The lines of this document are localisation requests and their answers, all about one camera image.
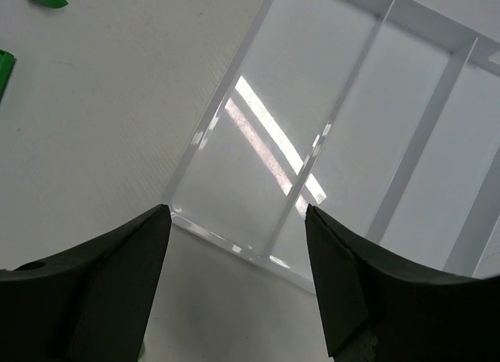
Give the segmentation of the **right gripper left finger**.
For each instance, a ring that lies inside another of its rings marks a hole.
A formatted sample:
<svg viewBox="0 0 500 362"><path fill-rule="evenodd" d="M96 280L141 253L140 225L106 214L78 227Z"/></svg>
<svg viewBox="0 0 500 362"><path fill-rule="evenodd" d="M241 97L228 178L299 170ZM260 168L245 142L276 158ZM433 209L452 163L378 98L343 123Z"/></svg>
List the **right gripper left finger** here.
<svg viewBox="0 0 500 362"><path fill-rule="evenodd" d="M171 230L160 204L1 272L3 361L138 361Z"/></svg>

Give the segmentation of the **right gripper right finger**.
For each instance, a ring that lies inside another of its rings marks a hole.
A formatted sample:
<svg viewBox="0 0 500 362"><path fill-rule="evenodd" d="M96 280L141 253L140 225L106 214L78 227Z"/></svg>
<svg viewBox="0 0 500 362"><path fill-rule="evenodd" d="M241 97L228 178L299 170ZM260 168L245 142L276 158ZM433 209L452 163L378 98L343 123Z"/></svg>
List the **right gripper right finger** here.
<svg viewBox="0 0 500 362"><path fill-rule="evenodd" d="M496 361L499 279L412 262L309 206L305 233L336 361Z"/></svg>

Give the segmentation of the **dark green 2x4 lego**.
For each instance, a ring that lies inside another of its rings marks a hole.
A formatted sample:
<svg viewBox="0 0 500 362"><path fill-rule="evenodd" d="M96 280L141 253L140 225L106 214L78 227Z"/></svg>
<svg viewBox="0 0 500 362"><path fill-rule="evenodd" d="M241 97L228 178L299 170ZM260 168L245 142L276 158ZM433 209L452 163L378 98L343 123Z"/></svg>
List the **dark green 2x4 lego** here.
<svg viewBox="0 0 500 362"><path fill-rule="evenodd" d="M6 50L0 50L0 100L2 100L13 68L16 64L16 57Z"/></svg>

